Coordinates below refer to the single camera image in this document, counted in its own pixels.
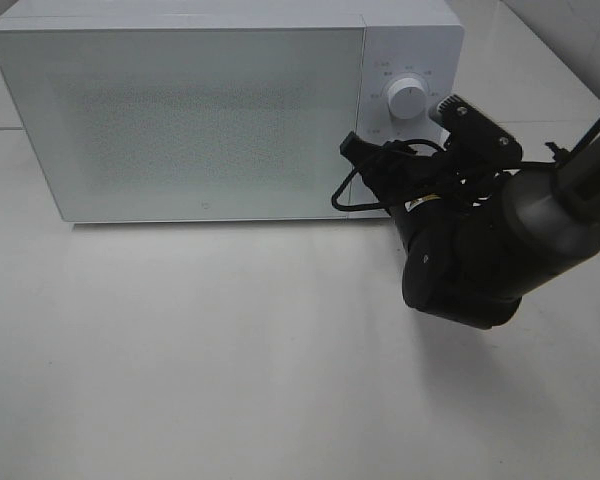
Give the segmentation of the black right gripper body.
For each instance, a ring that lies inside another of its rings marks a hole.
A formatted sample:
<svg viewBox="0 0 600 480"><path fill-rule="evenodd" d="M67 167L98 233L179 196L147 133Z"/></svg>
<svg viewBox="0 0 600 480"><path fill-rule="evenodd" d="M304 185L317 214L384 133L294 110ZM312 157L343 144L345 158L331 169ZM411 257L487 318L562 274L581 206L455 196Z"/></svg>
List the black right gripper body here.
<svg viewBox="0 0 600 480"><path fill-rule="evenodd" d="M428 195L437 195L455 210L480 205L480 161L447 151L433 142L387 142L357 160L357 174L375 199L357 205L359 212L384 210ZM422 155L418 146L433 152Z"/></svg>

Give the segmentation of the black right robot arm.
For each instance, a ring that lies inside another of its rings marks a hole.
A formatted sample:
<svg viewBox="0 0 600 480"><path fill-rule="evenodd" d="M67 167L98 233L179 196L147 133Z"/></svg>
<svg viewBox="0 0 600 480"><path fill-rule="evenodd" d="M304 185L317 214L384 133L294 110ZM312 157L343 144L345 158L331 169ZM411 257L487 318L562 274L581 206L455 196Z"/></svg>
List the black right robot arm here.
<svg viewBox="0 0 600 480"><path fill-rule="evenodd" d="M600 117L571 149L527 161L516 139L451 95L431 117L448 134L381 145L349 134L340 154L393 220L405 303L488 330L525 294L600 252Z"/></svg>

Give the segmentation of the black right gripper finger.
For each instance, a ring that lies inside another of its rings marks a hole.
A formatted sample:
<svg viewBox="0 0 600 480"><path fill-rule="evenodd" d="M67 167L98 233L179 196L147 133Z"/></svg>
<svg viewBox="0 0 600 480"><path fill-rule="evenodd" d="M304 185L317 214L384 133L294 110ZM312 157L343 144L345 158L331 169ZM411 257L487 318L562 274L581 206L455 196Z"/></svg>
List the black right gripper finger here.
<svg viewBox="0 0 600 480"><path fill-rule="evenodd" d="M375 145L351 131L341 142L339 152L347 160L366 160L375 153Z"/></svg>

